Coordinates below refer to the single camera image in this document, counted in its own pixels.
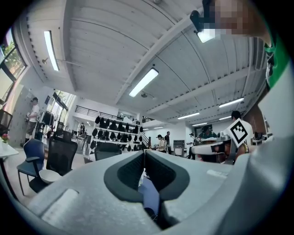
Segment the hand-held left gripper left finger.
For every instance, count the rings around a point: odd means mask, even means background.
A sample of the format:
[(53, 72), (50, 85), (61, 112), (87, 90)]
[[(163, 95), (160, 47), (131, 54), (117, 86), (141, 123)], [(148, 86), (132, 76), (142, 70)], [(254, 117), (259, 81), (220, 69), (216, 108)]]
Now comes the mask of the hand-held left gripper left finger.
[(74, 169), (19, 212), (36, 232), (160, 232), (138, 191), (143, 151)]

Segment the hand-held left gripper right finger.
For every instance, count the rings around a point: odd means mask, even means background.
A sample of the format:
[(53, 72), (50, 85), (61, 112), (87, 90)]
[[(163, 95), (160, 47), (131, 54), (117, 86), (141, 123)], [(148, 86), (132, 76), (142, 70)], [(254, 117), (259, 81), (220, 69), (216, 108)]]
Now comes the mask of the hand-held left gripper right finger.
[(291, 139), (277, 138), (234, 165), (145, 154), (164, 230), (268, 230), (291, 184)]

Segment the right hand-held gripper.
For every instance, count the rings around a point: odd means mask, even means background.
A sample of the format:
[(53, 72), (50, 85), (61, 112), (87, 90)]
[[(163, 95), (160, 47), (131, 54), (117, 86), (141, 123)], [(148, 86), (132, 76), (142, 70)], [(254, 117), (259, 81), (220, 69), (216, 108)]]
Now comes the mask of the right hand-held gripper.
[(237, 119), (228, 128), (220, 132), (220, 142), (196, 145), (192, 147), (192, 153), (196, 155), (216, 155), (223, 153), (227, 160), (235, 162), (238, 147), (247, 138), (247, 129), (242, 125), (241, 120)]

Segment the person's right forearm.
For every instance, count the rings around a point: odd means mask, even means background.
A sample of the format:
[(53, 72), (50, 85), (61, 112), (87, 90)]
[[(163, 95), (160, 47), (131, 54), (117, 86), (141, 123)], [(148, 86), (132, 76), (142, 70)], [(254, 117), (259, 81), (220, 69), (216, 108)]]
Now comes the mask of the person's right forearm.
[[(261, 97), (257, 100), (257, 102), (251, 107), (251, 109), (243, 116), (241, 116), (242, 120), (248, 122), (251, 124), (254, 137), (253, 140), (256, 139), (256, 136), (259, 134), (262, 136), (263, 134), (266, 134), (266, 126), (264, 122), (264, 117), (261, 112), (261, 110), (258, 107), (258, 102), (261, 101), (261, 99), (267, 94), (266, 91), (264, 91), (261, 95)], [(237, 158), (245, 153), (252, 152), (254, 150), (255, 146), (252, 143), (252, 146), (248, 147), (246, 143), (244, 142), (238, 147), (238, 150), (236, 152), (236, 157)]]

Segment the grey cabinet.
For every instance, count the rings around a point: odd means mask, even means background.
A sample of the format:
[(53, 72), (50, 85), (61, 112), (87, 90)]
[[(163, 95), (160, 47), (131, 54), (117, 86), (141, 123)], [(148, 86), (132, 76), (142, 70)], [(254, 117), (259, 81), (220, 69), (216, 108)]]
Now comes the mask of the grey cabinet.
[(185, 141), (184, 140), (174, 140), (174, 155), (179, 157), (184, 157)]

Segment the white bowl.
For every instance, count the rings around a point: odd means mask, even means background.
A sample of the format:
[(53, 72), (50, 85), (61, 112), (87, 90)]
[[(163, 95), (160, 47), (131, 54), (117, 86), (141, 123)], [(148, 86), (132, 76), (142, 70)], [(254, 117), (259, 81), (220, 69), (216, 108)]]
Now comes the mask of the white bowl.
[(40, 170), (39, 176), (42, 179), (42, 181), (47, 184), (54, 183), (62, 178), (62, 176), (59, 173), (48, 169)]

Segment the black mesh office chair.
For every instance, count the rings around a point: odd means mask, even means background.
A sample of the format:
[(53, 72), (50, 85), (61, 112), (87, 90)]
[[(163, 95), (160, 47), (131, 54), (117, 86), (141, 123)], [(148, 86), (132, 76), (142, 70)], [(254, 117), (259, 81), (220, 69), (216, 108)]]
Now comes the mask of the black mesh office chair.
[(55, 171), (61, 176), (66, 175), (72, 170), (77, 148), (77, 142), (72, 141), (72, 134), (68, 131), (64, 131), (62, 137), (52, 136), (49, 140), (45, 169)]

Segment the blue tablecloth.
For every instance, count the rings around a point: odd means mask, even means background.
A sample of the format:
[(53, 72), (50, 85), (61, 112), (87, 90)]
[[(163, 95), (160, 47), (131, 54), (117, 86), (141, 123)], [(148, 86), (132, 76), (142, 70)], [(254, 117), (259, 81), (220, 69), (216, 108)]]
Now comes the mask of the blue tablecloth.
[(140, 192), (143, 196), (144, 209), (158, 215), (159, 193), (149, 178), (144, 176), (143, 179), (140, 180), (138, 192)]

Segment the black staircase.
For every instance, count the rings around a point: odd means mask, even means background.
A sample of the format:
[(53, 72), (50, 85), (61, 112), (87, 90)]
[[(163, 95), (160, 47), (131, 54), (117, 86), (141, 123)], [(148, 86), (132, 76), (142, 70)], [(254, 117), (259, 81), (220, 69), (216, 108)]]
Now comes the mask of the black staircase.
[(151, 137), (148, 137), (145, 135), (145, 133), (141, 134), (142, 137), (142, 143), (146, 148), (150, 148), (151, 147)]

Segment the blue plastic chair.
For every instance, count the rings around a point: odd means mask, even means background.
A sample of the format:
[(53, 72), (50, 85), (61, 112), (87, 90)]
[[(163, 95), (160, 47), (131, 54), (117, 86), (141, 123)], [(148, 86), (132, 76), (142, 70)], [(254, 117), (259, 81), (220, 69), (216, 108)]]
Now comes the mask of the blue plastic chair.
[(27, 176), (30, 188), (34, 192), (39, 193), (48, 185), (41, 179), (39, 174), (44, 166), (44, 144), (40, 140), (30, 139), (23, 145), (23, 150), (26, 154), (26, 159), (23, 163), (17, 166), (18, 179), (22, 194), (25, 195), (20, 173), (23, 173)]

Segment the ceiling fan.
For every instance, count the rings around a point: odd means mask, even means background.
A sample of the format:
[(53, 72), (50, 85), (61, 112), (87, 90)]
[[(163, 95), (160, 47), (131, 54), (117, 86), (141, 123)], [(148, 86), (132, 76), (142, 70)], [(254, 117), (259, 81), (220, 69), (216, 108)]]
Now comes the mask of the ceiling fan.
[(147, 93), (147, 92), (141, 92), (141, 97), (142, 98), (151, 98), (152, 100), (156, 100), (157, 98), (155, 97), (155, 96), (153, 96), (152, 94), (150, 94), (150, 93)]

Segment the black balcony railing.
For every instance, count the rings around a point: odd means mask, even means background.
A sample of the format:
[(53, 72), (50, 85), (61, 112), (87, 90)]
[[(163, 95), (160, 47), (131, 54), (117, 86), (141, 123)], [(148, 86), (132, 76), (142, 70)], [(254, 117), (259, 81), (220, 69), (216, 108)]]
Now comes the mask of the black balcony railing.
[(106, 118), (113, 118), (114, 117), (114, 115), (104, 113), (104, 112), (99, 112), (99, 111), (92, 110), (92, 109), (85, 108), (83, 106), (78, 106), (78, 105), (75, 108), (75, 112), (80, 113), (80, 114), (84, 114), (87, 116), (91, 116), (91, 117), (97, 117), (97, 116), (106, 117)]

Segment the small pink flower pot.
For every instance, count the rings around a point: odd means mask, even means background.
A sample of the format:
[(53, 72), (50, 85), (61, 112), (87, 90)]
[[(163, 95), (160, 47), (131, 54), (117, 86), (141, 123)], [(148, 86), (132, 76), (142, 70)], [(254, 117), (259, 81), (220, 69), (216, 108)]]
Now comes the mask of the small pink flower pot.
[(7, 149), (8, 149), (8, 146), (9, 146), (9, 136), (8, 136), (8, 134), (3, 134), (2, 136), (1, 136), (1, 146), (2, 146), (2, 149), (4, 150), (4, 151), (6, 151)]

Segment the person's green purple jersey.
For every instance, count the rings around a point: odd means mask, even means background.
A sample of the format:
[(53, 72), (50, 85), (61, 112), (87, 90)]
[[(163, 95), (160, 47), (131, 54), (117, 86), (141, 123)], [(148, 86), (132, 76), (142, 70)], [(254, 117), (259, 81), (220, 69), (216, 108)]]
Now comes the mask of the person's green purple jersey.
[(275, 138), (294, 136), (294, 64), (279, 36), (265, 47), (267, 95), (258, 104)]

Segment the black mesh visitor chair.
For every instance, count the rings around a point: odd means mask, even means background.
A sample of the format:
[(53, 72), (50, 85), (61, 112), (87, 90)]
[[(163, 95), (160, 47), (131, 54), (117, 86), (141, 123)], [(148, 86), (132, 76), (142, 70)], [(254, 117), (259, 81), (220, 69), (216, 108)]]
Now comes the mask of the black mesh visitor chair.
[(12, 118), (13, 115), (0, 109), (0, 137), (8, 133)]

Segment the large window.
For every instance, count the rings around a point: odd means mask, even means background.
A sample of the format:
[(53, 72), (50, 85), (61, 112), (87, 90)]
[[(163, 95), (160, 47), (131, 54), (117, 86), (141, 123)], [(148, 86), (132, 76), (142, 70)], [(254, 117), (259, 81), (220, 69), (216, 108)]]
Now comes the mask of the large window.
[(0, 43), (0, 105), (7, 102), (18, 77), (26, 68), (10, 28)]

